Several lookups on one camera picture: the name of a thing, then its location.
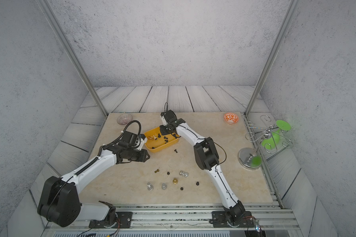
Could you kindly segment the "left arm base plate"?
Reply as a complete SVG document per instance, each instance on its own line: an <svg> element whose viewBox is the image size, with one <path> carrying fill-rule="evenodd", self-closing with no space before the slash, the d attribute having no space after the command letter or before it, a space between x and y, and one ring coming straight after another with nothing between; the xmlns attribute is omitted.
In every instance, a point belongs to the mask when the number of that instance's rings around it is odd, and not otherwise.
<svg viewBox="0 0 356 237"><path fill-rule="evenodd" d="M132 223L132 212L112 212L104 220L91 220L90 229L129 229Z"/></svg>

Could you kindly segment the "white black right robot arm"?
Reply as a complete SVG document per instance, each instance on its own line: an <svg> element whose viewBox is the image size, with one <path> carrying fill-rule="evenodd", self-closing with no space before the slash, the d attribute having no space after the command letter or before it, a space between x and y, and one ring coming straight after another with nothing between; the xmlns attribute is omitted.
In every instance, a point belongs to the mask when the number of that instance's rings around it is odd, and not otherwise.
<svg viewBox="0 0 356 237"><path fill-rule="evenodd" d="M177 118L172 110L161 113L163 135L177 134L193 146L195 161L201 170L207 172L214 184L225 211L225 218L231 227L237 227L245 220L246 210L232 191L221 169L216 143L211 137L204 137L192 130L183 119Z"/></svg>

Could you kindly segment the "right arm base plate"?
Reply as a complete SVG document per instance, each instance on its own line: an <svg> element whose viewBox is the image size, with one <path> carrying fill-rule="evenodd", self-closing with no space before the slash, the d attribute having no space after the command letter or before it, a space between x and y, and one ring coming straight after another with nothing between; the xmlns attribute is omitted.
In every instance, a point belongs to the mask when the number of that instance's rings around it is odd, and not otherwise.
<svg viewBox="0 0 356 237"><path fill-rule="evenodd" d="M255 226L255 220L250 211L242 214L231 214L225 211L213 211L209 223L214 228L252 228Z"/></svg>

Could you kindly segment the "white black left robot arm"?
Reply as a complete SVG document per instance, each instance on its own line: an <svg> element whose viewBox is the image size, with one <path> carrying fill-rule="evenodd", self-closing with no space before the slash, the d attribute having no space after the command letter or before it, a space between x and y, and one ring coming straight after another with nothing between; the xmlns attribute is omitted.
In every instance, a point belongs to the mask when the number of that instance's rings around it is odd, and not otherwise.
<svg viewBox="0 0 356 237"><path fill-rule="evenodd" d="M90 228L114 228L119 219L114 205L105 201L82 203L79 194L114 165L146 162L150 158L143 148L147 140L144 134L123 131L115 141L102 145L98 155L79 168L59 178L48 178L37 213L60 227L67 227L75 221L89 221Z"/></svg>

